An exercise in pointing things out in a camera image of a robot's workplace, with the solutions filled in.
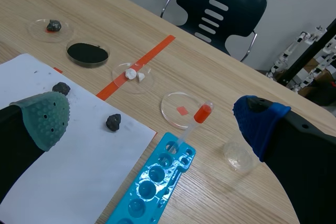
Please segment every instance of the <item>chair backrest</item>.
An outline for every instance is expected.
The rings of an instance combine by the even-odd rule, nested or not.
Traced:
[[[267,0],[176,0],[188,13],[181,26],[189,33],[206,36],[204,40],[227,52],[230,35],[247,37],[265,12]]]

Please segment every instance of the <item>white stone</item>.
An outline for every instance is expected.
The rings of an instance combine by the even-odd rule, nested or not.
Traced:
[[[125,76],[129,80],[133,80],[136,77],[136,75],[137,75],[137,72],[132,68],[129,68],[125,71]]]
[[[139,82],[141,82],[144,78],[145,78],[145,75],[143,73],[138,73]]]

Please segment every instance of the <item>blue gripper cover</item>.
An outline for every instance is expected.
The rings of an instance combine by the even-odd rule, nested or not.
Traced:
[[[233,113],[245,140],[252,147],[260,161],[263,162],[276,124],[291,108],[274,102],[268,109],[256,113],[250,110],[247,103],[248,98],[254,97],[256,96],[246,95],[239,98],[234,104]]]

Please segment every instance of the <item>green silicone gripper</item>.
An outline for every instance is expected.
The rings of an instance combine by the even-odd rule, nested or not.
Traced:
[[[23,122],[36,145],[47,152],[63,136],[68,126],[68,99],[59,92],[46,92],[11,105],[22,110]]]

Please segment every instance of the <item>white paper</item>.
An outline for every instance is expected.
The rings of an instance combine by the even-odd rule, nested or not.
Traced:
[[[51,91],[60,81],[71,87],[69,125],[6,195],[0,205],[6,224],[93,224],[155,136],[28,54],[0,65],[0,109]],[[121,124],[112,133],[105,122],[116,113]]]

